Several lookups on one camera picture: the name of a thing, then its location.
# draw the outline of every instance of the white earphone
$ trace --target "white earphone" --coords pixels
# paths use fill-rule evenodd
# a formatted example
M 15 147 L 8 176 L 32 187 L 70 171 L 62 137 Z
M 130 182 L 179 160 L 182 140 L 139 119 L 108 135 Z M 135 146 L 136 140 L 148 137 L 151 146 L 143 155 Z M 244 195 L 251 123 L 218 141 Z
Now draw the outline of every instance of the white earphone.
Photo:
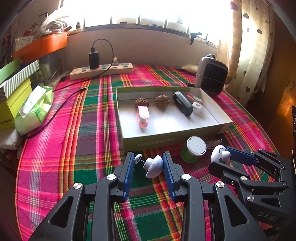
M 225 146 L 218 145 L 214 148 L 211 155 L 211 162 L 220 161 L 220 158 L 226 165 L 230 164 L 230 152 L 226 150 Z
M 155 158 L 147 158 L 146 161 L 141 160 L 142 154 L 136 155 L 134 163 L 137 164 L 139 161 L 144 162 L 143 168 L 147 171 L 147 178 L 157 177 L 163 170 L 163 159 L 157 155 Z

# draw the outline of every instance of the striped box lid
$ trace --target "striped box lid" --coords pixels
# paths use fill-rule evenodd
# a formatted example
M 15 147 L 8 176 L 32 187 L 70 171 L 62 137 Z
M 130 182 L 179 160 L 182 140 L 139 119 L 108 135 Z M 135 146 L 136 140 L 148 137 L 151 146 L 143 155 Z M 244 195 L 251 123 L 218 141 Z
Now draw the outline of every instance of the striped box lid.
M 0 104 L 8 99 L 15 89 L 39 69 L 39 61 L 29 64 L 9 80 L 0 84 Z

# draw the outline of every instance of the power strip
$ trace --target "power strip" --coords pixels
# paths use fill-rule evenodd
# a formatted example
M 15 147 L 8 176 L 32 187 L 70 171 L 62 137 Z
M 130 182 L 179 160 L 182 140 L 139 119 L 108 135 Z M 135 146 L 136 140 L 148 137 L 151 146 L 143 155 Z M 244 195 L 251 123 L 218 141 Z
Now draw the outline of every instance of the power strip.
M 90 69 L 90 67 L 83 67 L 79 69 L 74 69 L 70 73 L 71 80 L 83 79 L 88 77 L 94 77 L 99 75 L 100 73 L 106 71 L 110 64 L 100 65 L 97 69 Z M 132 74 L 133 73 L 133 65 L 131 63 L 128 64 L 119 64 L 118 66 L 112 66 L 109 70 L 107 70 L 103 75 L 114 75 L 114 74 Z

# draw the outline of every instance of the plaid tablecloth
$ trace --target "plaid tablecloth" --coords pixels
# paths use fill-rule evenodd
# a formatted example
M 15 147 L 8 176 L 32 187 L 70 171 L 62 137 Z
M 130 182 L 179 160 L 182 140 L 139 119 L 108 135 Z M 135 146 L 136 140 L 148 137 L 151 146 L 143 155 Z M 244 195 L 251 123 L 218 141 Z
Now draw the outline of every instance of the plaid tablecloth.
M 186 81 L 194 82 L 194 76 L 175 68 L 145 65 L 135 66 L 133 74 L 103 76 L 55 92 L 47 120 L 71 93 L 88 87 L 87 91 L 73 96 L 42 133 L 25 143 L 16 186 L 17 220 L 23 240 L 28 240 L 71 185 L 95 183 L 125 160 L 116 113 L 116 88 L 186 86 Z M 58 87 L 69 83 L 73 81 L 67 80 Z M 207 140 L 222 139 L 224 146 L 245 151 L 262 148 L 276 152 L 258 122 L 236 100 L 225 92 L 213 99 L 233 120 L 233 125 L 227 132 Z M 184 143 L 146 150 L 142 152 L 143 159 L 170 151 L 173 161 L 181 164 L 185 173 L 203 182 L 216 182 L 218 179 L 207 170 L 211 151 L 195 164 L 187 164 L 180 156 L 183 146 Z M 232 165 L 254 180 L 268 180 L 267 175 L 255 167 L 236 162 Z M 148 179 L 144 169 L 136 165 L 129 199 L 124 204 L 115 204 L 117 240 L 180 240 L 182 215 L 183 205 L 171 201 L 163 173 Z M 207 240 L 210 240 L 207 205 L 205 216 Z

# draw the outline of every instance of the blue gripper pad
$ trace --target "blue gripper pad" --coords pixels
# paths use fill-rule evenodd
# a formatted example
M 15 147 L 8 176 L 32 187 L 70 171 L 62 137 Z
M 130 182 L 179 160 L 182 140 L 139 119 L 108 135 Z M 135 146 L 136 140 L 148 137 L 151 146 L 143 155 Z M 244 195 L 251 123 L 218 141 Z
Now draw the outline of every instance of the blue gripper pad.
M 249 167 L 253 165 L 256 166 L 258 164 L 258 161 L 255 159 L 254 155 L 250 153 L 246 153 L 231 147 L 226 148 L 226 150 L 230 152 L 230 159 L 233 161 L 237 161 Z
M 174 201 L 175 199 L 175 187 L 174 187 L 174 180 L 172 173 L 170 171 L 170 167 L 168 164 L 168 159 L 166 158 L 166 154 L 163 153 L 163 172 L 165 174 L 165 181 L 168 186 L 168 194 L 170 195 L 171 199 Z
M 126 177 L 124 179 L 124 189 L 123 189 L 123 199 L 126 201 L 129 196 L 129 192 L 131 190 L 131 181 L 133 180 L 133 171 L 134 171 L 134 159 L 135 159 L 135 154 L 133 153 L 131 155 L 129 164 L 128 164 L 128 170 L 126 172 Z

